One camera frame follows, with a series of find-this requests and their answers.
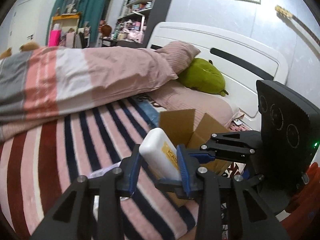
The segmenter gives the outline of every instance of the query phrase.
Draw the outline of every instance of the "striped bed sheet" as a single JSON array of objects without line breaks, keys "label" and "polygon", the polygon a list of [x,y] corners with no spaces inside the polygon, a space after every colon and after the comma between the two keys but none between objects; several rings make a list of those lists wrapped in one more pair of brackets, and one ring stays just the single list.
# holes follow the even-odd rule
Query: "striped bed sheet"
[{"label": "striped bed sheet", "polygon": [[[0,205],[21,240],[78,175],[108,167],[131,155],[164,108],[146,95],[70,114],[16,135],[0,145]],[[232,163],[225,176],[243,170]],[[198,205],[177,206],[154,187],[144,161],[134,196],[121,202],[126,239],[178,239],[196,225]]]}]

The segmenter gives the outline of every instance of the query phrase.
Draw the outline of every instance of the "guitar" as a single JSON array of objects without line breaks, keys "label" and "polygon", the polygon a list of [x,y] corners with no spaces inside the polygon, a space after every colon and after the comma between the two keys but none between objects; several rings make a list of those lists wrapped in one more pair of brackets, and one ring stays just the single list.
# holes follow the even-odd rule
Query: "guitar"
[{"label": "guitar", "polygon": [[315,42],[320,46],[320,40],[317,38],[317,36],[302,22],[300,21],[295,15],[293,15],[292,13],[290,13],[288,10],[282,8],[281,6],[277,5],[275,7],[275,10],[280,13],[281,15],[289,18],[289,19],[293,19],[295,20],[302,28],[305,29],[305,31],[307,33],[309,33],[309,35],[315,40]]}]

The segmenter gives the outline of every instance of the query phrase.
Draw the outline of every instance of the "white bottle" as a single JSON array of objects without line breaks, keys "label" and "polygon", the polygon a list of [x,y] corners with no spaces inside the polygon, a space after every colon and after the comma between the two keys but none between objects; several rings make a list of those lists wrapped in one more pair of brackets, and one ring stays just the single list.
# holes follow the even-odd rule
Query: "white bottle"
[{"label": "white bottle", "polygon": [[161,128],[154,128],[148,132],[139,147],[139,152],[158,176],[181,180],[177,150]]}]

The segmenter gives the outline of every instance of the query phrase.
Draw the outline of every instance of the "cardboard box flap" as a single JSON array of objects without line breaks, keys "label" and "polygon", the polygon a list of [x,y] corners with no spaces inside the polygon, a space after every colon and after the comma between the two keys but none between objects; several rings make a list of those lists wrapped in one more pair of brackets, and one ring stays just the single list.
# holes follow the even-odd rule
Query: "cardboard box flap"
[{"label": "cardboard box flap", "polygon": [[217,120],[205,113],[198,127],[194,131],[187,148],[198,149],[202,144],[210,139],[213,133],[229,132],[227,128],[222,126]]},{"label": "cardboard box flap", "polygon": [[159,126],[164,130],[173,145],[188,144],[193,134],[195,109],[164,111],[160,113]]}]

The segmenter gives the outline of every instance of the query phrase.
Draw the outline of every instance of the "wall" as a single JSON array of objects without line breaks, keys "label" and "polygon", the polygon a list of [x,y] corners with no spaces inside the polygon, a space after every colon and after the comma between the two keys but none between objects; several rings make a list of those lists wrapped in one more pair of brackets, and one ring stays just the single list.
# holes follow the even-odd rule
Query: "wall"
[{"label": "wall", "polygon": [[[1,52],[3,50],[6,50],[8,46],[8,40],[9,40],[10,31],[11,31],[10,25],[11,25],[13,13],[14,13],[14,8],[18,4],[25,1],[27,0],[17,0],[0,26],[0,51]],[[55,0],[43,0],[43,5],[40,10],[40,18],[35,23],[37,24],[37,30],[34,36],[34,41],[38,42],[41,46],[45,45],[47,26],[49,24],[49,18],[50,18],[51,10],[54,3],[55,3]]]},{"label": "wall", "polygon": [[303,0],[261,0],[260,5],[238,0],[172,0],[166,21],[226,29],[278,50],[291,68],[287,85],[320,107],[319,47],[299,26],[287,25],[276,15],[277,4],[320,37],[320,27]]},{"label": "wall", "polygon": [[113,0],[112,1],[110,13],[109,13],[108,18],[106,19],[107,24],[112,27],[112,31],[114,31],[114,29],[116,27],[118,17],[119,17],[120,12],[123,8],[123,3],[124,3],[124,0]]}]

